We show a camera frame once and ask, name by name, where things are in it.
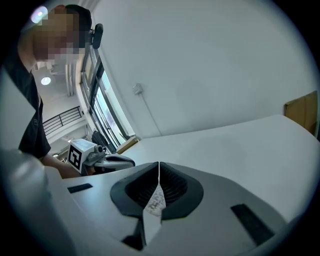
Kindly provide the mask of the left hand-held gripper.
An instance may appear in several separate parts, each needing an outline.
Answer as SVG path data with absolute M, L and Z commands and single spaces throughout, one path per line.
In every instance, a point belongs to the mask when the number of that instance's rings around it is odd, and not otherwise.
M 135 167 L 135 161 L 129 157 L 110 154 L 106 156 L 107 161 L 99 161 L 106 155 L 106 150 L 96 143 L 85 139 L 69 141 L 67 161 L 79 173 L 86 173 L 86 167 L 95 165 L 96 173 L 111 173 L 119 170 Z

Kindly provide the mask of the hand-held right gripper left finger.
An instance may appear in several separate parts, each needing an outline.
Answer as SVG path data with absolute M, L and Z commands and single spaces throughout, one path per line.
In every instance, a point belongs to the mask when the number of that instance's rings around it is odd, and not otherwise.
M 63 221 L 76 237 L 100 239 L 107 248 L 137 250 L 160 256 L 153 240 L 160 219 L 146 212 L 158 185 L 159 164 L 145 163 L 105 174 L 62 179 L 48 171 L 53 201 Z

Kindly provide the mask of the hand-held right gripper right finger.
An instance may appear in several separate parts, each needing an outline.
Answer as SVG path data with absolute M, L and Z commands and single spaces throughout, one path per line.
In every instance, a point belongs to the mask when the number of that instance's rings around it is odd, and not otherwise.
M 231 179 L 190 167 L 162 162 L 163 167 L 197 180 L 203 188 L 199 205 L 186 217 L 163 220 L 147 245 L 151 256 L 246 256 L 258 248 L 238 214 L 247 211 L 260 221 L 268 238 L 287 221 L 271 205 Z

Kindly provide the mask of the person's left forearm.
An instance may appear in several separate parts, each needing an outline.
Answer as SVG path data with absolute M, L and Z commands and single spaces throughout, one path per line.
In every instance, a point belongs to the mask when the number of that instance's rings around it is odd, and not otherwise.
M 40 161 L 44 166 L 57 169 L 62 179 L 81 177 L 81 174 L 76 171 L 71 164 L 59 161 L 57 158 L 53 157 L 50 154 L 47 154 L 44 157 L 40 158 Z

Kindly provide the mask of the black metal railing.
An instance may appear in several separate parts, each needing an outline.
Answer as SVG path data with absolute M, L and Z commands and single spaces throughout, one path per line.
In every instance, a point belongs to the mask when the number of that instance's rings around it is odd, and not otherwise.
M 45 135 L 48 136 L 58 129 L 82 118 L 82 112 L 80 107 L 73 107 L 69 110 L 66 110 L 47 121 L 43 122 L 43 129 Z

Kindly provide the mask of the person's black shirt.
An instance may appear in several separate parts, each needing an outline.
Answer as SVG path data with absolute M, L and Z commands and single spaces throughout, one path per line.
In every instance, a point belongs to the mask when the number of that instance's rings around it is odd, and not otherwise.
M 41 159 L 49 153 L 51 147 L 43 127 L 43 101 L 38 93 L 34 76 L 27 71 L 17 54 L 7 58 L 4 67 L 16 87 L 35 109 L 35 113 L 23 134 L 19 149 Z

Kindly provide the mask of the window frame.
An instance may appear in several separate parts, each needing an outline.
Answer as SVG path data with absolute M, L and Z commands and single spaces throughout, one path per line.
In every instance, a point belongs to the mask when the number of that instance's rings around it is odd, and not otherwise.
M 93 130 L 100 132 L 109 152 L 122 154 L 136 144 L 136 137 L 107 76 L 98 50 L 85 50 L 80 69 L 80 88 Z

